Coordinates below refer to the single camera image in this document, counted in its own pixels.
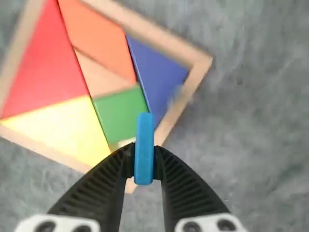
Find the screw hole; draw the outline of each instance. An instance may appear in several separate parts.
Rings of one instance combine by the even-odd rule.
[[[41,223],[35,232],[53,232],[56,224],[53,221],[45,221]]]
[[[79,226],[73,232],[91,232],[89,226]]]
[[[202,229],[197,223],[190,221],[183,226],[183,232],[202,232]]]
[[[236,230],[236,226],[234,225],[234,223],[226,219],[221,219],[220,221],[218,221],[217,225],[220,231]]]

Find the green square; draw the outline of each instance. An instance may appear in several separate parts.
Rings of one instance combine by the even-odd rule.
[[[148,112],[140,86],[94,99],[93,102],[110,145],[135,137],[138,115]]]

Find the wooden puzzle board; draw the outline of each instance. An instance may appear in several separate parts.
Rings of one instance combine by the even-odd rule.
[[[113,0],[28,0],[1,68],[0,136],[86,173],[134,141],[141,112],[162,145],[211,61]]]

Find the blue triangle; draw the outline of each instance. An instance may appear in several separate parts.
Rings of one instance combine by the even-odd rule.
[[[186,80],[189,70],[129,35],[126,35],[126,39],[156,128],[167,112],[175,91]]]

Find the orange triangle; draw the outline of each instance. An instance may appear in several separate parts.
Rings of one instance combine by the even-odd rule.
[[[79,0],[58,0],[74,47],[115,74],[135,83],[124,31]]]
[[[120,92],[135,86],[134,83],[107,70],[81,52],[75,52],[92,98]]]

